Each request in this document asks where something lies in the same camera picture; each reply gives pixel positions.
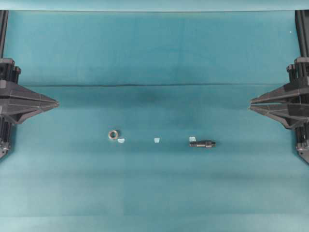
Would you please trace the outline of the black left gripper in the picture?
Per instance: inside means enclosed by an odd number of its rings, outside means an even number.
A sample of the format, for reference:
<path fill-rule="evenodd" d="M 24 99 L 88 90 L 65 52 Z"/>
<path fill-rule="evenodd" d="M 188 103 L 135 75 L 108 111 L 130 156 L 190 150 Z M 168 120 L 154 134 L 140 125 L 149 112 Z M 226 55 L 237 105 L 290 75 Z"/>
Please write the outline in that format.
<path fill-rule="evenodd" d="M 37 105 L 5 104 L 0 107 L 0 156 L 7 155 L 11 148 L 12 123 L 25 120 L 59 106 L 59 103 L 43 94 L 18 85 L 21 69 L 11 58 L 0 59 L 0 96 L 22 100 L 40 101 Z"/>

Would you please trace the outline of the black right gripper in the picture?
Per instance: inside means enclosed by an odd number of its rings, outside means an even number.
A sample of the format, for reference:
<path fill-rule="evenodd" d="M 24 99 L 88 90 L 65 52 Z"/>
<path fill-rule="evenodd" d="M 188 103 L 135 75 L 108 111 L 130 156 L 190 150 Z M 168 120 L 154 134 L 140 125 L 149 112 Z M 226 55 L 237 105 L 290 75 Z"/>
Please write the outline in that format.
<path fill-rule="evenodd" d="M 280 122 L 288 130 L 294 130 L 309 122 L 309 105 L 300 104 L 306 102 L 303 98 L 309 93 L 309 58 L 296 58 L 286 70 L 290 83 L 251 99 L 250 110 Z"/>

